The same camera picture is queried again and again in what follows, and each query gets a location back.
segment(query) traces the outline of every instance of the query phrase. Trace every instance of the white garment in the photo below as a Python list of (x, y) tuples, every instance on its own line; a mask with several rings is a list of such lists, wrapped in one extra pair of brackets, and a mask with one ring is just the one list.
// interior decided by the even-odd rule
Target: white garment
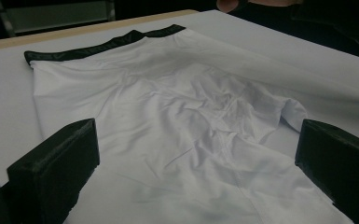
[(281, 117), (299, 131), (307, 113), (249, 81), (259, 61), (247, 55), (186, 29), (32, 61), (45, 137), (97, 122), (101, 165), (67, 222), (351, 223), (293, 159), (261, 145)]

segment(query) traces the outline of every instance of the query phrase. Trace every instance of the wooden table edge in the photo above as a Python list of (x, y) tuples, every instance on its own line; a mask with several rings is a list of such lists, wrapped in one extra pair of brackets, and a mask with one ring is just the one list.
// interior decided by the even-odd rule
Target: wooden table edge
[(100, 24), (81, 26), (81, 27), (47, 32), (47, 33), (42, 33), (42, 34), (37, 34), (37, 35), (25, 35), (25, 36), (18, 36), (18, 37), (12, 37), (12, 38), (7, 38), (7, 39), (0, 39), (0, 49), (20, 46), (20, 45), (26, 45), (26, 44), (32, 44), (32, 43), (51, 40), (51, 39), (63, 38), (63, 37), (72, 36), (72, 35), (83, 35), (83, 34), (92, 33), (92, 32), (99, 32), (99, 31), (103, 31), (103, 30), (115, 29), (115, 28), (119, 28), (119, 27), (143, 23), (143, 22), (159, 21), (159, 20), (164, 20), (164, 19), (169, 19), (169, 18), (179, 17), (179, 16), (185, 16), (185, 15), (194, 14), (194, 13), (198, 13), (198, 11), (188, 9), (188, 10), (174, 11), (174, 12), (168, 12), (168, 13), (152, 15), (152, 16), (133, 18), (133, 19), (123, 20), (123, 21), (110, 21), (110, 22), (105, 22), (105, 23), (100, 23)]

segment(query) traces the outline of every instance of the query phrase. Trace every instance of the dark background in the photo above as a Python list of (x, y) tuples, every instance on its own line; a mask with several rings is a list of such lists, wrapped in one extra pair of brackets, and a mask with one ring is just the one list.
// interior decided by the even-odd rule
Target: dark background
[[(34, 7), (89, 1), (98, 0), (2, 0), (2, 3), (5, 7)], [(115, 0), (115, 4), (117, 20), (183, 9), (195, 9), (198, 11), (217, 9), (215, 0)], [(306, 21), (293, 21), (290, 16), (291, 10), (292, 8), (290, 7), (263, 7), (248, 4), (245, 8), (230, 14), (288, 35), (348, 52), (359, 57), (359, 45), (356, 42), (330, 26)], [(0, 20), (0, 38), (7, 37), (5, 28)]]

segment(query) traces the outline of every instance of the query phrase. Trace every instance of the hand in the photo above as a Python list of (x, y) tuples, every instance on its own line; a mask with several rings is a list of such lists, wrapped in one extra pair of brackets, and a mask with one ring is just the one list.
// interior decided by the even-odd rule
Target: hand
[[(240, 0), (217, 0), (216, 5), (220, 11), (230, 12), (238, 6), (239, 1)], [(249, 2), (269, 7), (289, 7), (294, 4), (301, 4), (303, 0), (249, 0)]]

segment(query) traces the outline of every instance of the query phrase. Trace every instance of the table surface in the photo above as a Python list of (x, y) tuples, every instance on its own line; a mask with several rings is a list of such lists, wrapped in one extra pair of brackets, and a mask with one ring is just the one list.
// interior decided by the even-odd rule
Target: table surface
[[(270, 70), (271, 77), (263, 77), (263, 81), (298, 86), (311, 80), (322, 86), (332, 85), (332, 90), (321, 88), (321, 91), (315, 91), (328, 97), (338, 92), (337, 97), (341, 97), (342, 102), (338, 106), (342, 106), (344, 112), (335, 116), (323, 108), (316, 108), (313, 116), (359, 136), (358, 57), (219, 11), (185, 10), (0, 40), (0, 184), (7, 182), (6, 168), (43, 140), (33, 100), (33, 71), (24, 60), (24, 51), (55, 52), (95, 46), (131, 30), (147, 32), (172, 24), (245, 49), (257, 57), (260, 65), (273, 64), (269, 67), (275, 66), (280, 71), (274, 74)], [(267, 144), (280, 147), (283, 153), (293, 156), (298, 134), (282, 128), (270, 139)]]

